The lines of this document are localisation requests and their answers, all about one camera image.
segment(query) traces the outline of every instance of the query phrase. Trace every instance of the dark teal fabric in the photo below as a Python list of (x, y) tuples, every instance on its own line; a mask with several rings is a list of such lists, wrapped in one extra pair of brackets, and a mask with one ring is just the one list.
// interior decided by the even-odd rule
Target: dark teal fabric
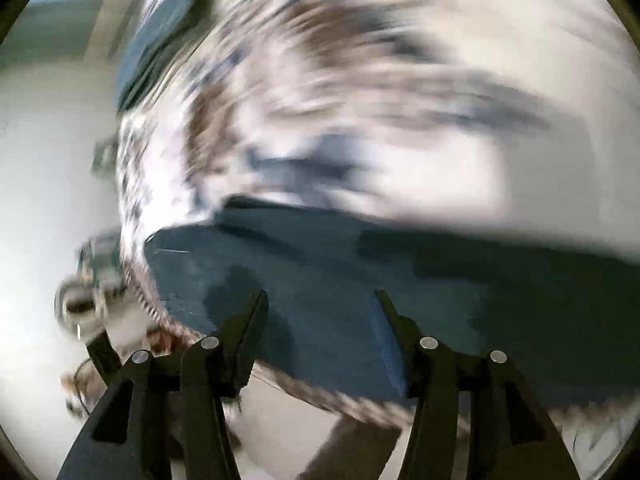
[(550, 406), (640, 384), (640, 269), (613, 256), (380, 227), (232, 199), (212, 225), (163, 230), (146, 259), (175, 319), (204, 333), (270, 297), (260, 357), (329, 391), (400, 400), (369, 319), (376, 288), (451, 348), (507, 352)]
[(116, 79), (119, 112), (137, 105), (210, 16), (209, 0), (165, 0), (132, 38)]

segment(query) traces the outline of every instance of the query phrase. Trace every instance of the black cable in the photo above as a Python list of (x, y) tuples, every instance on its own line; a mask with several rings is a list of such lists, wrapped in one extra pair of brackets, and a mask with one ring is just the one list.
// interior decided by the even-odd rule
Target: black cable
[(86, 404), (84, 403), (84, 400), (82, 400), (82, 395), (80, 394), (80, 388), (78, 388), (78, 375), (80, 375), (80, 371), (82, 370), (84, 365), (90, 361), (91, 361), (90, 357), (82, 361), (79, 367), (76, 368), (76, 373), (74, 374), (74, 388), (76, 389), (76, 397), (78, 397), (78, 400), (80, 400), (80, 404), (82, 405), (82, 407), (84, 408), (84, 411), (88, 416), (91, 415), (91, 412), (89, 411)]

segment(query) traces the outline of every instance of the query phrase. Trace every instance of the bed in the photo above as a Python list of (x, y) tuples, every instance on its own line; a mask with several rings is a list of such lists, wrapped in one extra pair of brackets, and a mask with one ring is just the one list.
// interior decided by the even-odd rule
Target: bed
[[(365, 307), (347, 306), (383, 282), (412, 317), (425, 311), (412, 304), (433, 301), (418, 324), (450, 346), (500, 344), (536, 380), (551, 377), (540, 388), (558, 424), (590, 401), (602, 420), (616, 418), (614, 400), (640, 382), (630, 376), (640, 93), (634, 46), (605, 0), (180, 0), (170, 34), (149, 40), (166, 1), (146, 0), (138, 55), (124, 64), (116, 168), (127, 279), (163, 328), (196, 341), (241, 306), (238, 288), (266, 280), (282, 290), (286, 280), (267, 274), (280, 264), (294, 273), (302, 258), (310, 266), (289, 283), (329, 292), (274, 292), (288, 306), (275, 309), (254, 368), (274, 387), (410, 425), (412, 407), (382, 365), (359, 357), (375, 354), (369, 336), (353, 335), (369, 330)], [(391, 244), (391, 263), (363, 256), (371, 239), (376, 254)], [(416, 247), (436, 282), (402, 277)], [(234, 259), (242, 251), (251, 265)], [(487, 261), (492, 273), (480, 276)], [(356, 275), (361, 288), (337, 285)], [(486, 316), (487, 283), (498, 282)], [(338, 294), (349, 301), (324, 310)], [(494, 337), (486, 327), (505, 319)], [(518, 323), (538, 332), (514, 335)], [(571, 337), (580, 330), (589, 340)], [(527, 361), (536, 348), (546, 349), (538, 364), (559, 366)], [(563, 381), (602, 348), (600, 368)], [(345, 355), (342, 373), (329, 371)]]

